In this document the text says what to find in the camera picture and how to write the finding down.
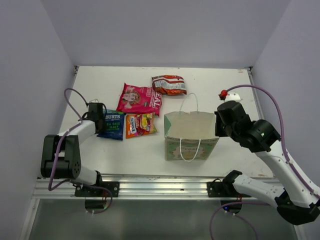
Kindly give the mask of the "blue Burts crisps bag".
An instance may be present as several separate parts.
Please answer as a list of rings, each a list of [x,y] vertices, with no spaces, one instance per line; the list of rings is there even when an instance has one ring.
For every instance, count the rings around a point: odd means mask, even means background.
[[[126,114],[111,109],[103,110],[103,113],[106,129],[99,133],[97,137],[122,141]]]

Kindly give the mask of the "pink Real crisps bag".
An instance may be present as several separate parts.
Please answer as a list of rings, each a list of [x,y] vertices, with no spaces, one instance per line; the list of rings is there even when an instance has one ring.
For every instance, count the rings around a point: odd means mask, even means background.
[[[125,114],[155,113],[159,117],[161,107],[161,93],[152,87],[139,87],[125,83],[116,110]]]

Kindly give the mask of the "green printed paper bag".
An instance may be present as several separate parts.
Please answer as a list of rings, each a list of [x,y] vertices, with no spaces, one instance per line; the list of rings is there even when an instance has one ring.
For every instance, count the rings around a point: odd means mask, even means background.
[[[164,115],[164,159],[193,162],[207,160],[219,141],[215,135],[216,115],[210,112],[178,111]]]

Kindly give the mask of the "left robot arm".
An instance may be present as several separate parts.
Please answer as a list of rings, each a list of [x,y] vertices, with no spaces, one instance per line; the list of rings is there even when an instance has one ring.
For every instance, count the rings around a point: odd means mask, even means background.
[[[82,166],[80,145],[88,138],[106,130],[104,103],[90,102],[88,111],[76,125],[59,134],[45,136],[42,148],[40,173],[48,178],[48,190],[53,191],[65,182],[86,185],[92,196],[103,193],[104,184],[96,170]]]

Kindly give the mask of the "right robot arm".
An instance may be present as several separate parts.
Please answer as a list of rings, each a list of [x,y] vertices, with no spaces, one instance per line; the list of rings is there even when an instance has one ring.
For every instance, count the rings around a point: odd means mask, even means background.
[[[255,180],[232,170],[223,180],[227,196],[237,193],[254,197],[274,208],[293,225],[313,222],[320,215],[320,188],[282,149],[281,135],[264,119],[251,120],[241,103],[222,103],[215,111],[215,134],[230,137],[259,157],[275,174],[282,187]]]

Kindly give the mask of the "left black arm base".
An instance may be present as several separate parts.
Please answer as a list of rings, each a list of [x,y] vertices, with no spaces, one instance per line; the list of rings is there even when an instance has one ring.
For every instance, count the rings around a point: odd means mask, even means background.
[[[95,185],[82,185],[77,186],[75,189],[74,196],[82,198],[98,198],[102,197],[107,193],[107,196],[117,198],[120,191],[120,182],[118,181],[103,181],[99,186]]]

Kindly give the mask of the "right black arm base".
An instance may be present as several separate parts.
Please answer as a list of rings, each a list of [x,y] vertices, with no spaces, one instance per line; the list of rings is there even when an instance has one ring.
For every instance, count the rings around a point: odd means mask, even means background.
[[[206,190],[209,198],[232,198],[237,196],[232,182],[225,179],[216,178],[213,181],[208,181]]]

